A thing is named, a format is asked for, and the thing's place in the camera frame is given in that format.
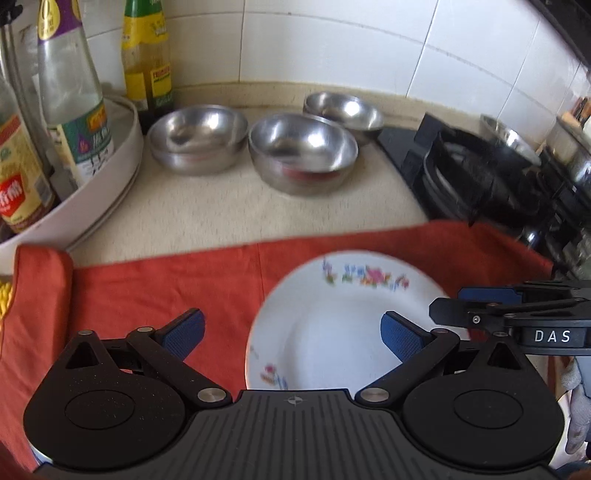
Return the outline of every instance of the glass bottle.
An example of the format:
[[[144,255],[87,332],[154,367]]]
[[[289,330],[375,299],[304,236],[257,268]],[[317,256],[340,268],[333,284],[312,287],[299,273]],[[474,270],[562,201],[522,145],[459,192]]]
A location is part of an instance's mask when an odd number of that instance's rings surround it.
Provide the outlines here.
[[[81,186],[115,146],[78,1],[41,0],[37,30],[41,108],[64,166]]]
[[[55,201],[17,97],[0,75],[0,216],[20,233],[45,216]]]
[[[127,0],[121,42],[127,97],[146,133],[174,109],[170,46],[160,0]]]

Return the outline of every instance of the black stove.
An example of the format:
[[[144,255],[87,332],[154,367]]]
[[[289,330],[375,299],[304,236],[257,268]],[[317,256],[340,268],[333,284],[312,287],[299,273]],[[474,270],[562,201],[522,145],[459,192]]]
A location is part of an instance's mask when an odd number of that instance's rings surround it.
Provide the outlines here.
[[[534,166],[429,114],[418,130],[385,128],[378,144],[429,219],[491,223],[569,271],[563,249],[591,225],[591,197],[548,149]]]

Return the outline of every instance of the kitchen counter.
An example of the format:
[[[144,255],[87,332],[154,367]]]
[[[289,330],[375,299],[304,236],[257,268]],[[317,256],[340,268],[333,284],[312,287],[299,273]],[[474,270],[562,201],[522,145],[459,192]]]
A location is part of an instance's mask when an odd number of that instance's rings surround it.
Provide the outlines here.
[[[177,105],[241,109],[252,125],[275,112],[301,112],[311,92],[329,89],[378,105],[387,125],[417,128],[425,111],[475,131],[478,119],[401,96],[296,83],[235,83],[176,91]],[[323,197],[289,197],[255,172],[248,147],[232,168],[208,177],[177,176],[144,148],[139,175],[121,205],[73,251],[78,267],[295,236],[402,228],[426,221],[396,168],[376,145],[360,150],[352,174]]]
[[[290,108],[242,109],[257,119]],[[267,239],[399,228],[426,221],[376,145],[360,150],[352,174],[323,197],[290,197],[257,175],[245,147],[222,174],[177,176],[144,147],[133,188],[112,216],[73,252],[77,266],[106,264]]]

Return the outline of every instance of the orange towel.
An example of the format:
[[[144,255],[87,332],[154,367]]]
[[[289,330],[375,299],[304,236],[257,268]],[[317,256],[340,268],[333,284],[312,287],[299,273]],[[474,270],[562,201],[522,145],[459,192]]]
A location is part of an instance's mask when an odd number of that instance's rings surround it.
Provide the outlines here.
[[[235,396],[246,386],[246,340],[264,298],[302,263],[351,249],[400,258],[450,296],[463,286],[547,279],[551,272],[547,259],[484,224],[469,228],[441,221],[402,230],[263,242],[77,270],[69,335],[93,329],[101,338],[120,338],[142,325],[160,327],[198,307],[206,317],[206,334],[186,362]]]
[[[29,245],[17,250],[12,304],[0,341],[0,442],[28,468],[36,463],[22,415],[64,347],[72,269],[65,253]]]
[[[206,315],[205,339],[186,362],[235,396],[245,388],[246,340],[264,298],[300,264],[349,249],[400,258],[451,296],[462,286],[546,279],[551,271],[548,260],[494,228],[459,222],[264,242],[76,270],[67,336],[92,329],[101,338],[121,338],[198,307]],[[18,254],[0,359],[0,441],[29,468],[34,464],[22,432],[22,412],[64,346],[70,268],[63,254],[49,250],[27,247]]]

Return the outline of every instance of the screw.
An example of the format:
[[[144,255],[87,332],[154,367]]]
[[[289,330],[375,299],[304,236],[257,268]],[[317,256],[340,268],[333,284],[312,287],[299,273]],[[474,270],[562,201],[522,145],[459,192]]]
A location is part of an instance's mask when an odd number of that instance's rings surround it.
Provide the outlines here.
[[[366,388],[366,389],[362,390],[360,393],[360,396],[365,401],[368,401],[371,403],[379,403],[381,401],[386,401],[388,399],[388,397],[390,396],[390,394],[387,391],[385,391],[383,388],[372,387],[372,388]]]
[[[206,403],[215,403],[226,398],[226,392],[224,392],[221,388],[204,388],[199,391],[197,398]]]

